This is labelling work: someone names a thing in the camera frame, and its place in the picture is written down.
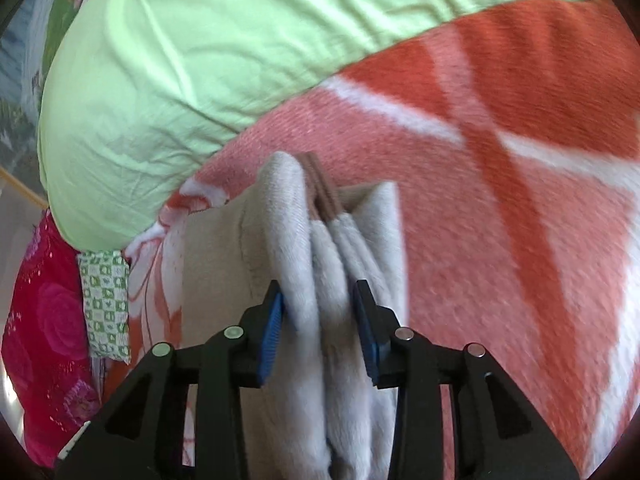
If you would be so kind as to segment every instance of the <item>beige garment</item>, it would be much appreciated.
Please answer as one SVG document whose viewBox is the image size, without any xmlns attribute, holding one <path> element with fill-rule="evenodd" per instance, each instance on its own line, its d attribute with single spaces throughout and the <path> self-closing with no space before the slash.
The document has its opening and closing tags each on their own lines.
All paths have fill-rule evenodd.
<svg viewBox="0 0 640 480">
<path fill-rule="evenodd" d="M 313 156 L 300 160 L 275 153 L 241 196 L 190 216 L 183 345 L 237 323 L 278 280 L 286 316 L 274 369 L 261 390 L 242 391 L 251 478 L 382 480 L 396 396 L 366 376 L 350 300 L 354 280 L 366 279 L 406 322 L 397 189 L 335 194 Z M 318 190 L 333 199 L 314 202 Z"/>
</svg>

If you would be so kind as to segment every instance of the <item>magenta fabric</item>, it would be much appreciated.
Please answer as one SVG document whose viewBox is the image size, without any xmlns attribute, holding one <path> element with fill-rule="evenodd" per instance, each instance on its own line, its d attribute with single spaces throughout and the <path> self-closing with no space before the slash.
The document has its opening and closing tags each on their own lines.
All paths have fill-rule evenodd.
<svg viewBox="0 0 640 480">
<path fill-rule="evenodd" d="M 43 214 L 15 282 L 2 360 L 24 408 L 24 442 L 52 466 L 100 407 L 89 361 L 78 254 Z"/>
</svg>

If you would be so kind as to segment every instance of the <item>silver rivet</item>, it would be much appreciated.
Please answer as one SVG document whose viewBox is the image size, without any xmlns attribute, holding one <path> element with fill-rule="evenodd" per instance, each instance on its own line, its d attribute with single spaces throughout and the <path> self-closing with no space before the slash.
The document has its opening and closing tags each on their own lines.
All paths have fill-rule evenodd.
<svg viewBox="0 0 640 480">
<path fill-rule="evenodd" d="M 170 351 L 171 346 L 168 343 L 158 343 L 151 349 L 151 352 L 156 357 L 164 357 L 165 355 L 169 355 Z"/>
<path fill-rule="evenodd" d="M 244 334 L 241 326 L 228 326 L 225 328 L 225 337 L 227 339 L 240 339 Z"/>
<path fill-rule="evenodd" d="M 486 353 L 486 348 L 484 348 L 480 343 L 471 343 L 466 347 L 466 351 L 473 357 L 482 357 Z"/>
<path fill-rule="evenodd" d="M 396 337 L 402 341 L 411 341 L 414 338 L 414 331 L 405 326 L 396 328 Z"/>
</svg>

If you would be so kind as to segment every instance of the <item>light green bedsheet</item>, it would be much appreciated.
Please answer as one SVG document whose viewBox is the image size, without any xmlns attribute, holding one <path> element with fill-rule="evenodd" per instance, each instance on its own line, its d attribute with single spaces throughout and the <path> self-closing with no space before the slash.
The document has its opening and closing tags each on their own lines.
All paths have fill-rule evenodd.
<svg viewBox="0 0 640 480">
<path fill-rule="evenodd" d="M 38 153 L 63 237 L 126 246 L 226 142 L 345 65 L 511 0 L 89 0 L 44 89 Z"/>
</svg>

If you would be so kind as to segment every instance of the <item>black triangular cutout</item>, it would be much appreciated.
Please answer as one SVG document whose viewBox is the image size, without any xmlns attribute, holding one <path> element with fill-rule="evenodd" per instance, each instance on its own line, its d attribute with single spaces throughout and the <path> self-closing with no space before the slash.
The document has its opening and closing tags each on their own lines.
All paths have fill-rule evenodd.
<svg viewBox="0 0 640 480">
<path fill-rule="evenodd" d="M 136 440 L 140 436 L 150 386 L 151 375 L 140 379 L 104 425 L 107 433 L 123 436 L 130 440 Z"/>
<path fill-rule="evenodd" d="M 493 374 L 487 375 L 485 380 L 494 406 L 498 436 L 506 440 L 529 433 L 532 429 L 530 420 L 522 413 L 502 383 Z"/>
</svg>

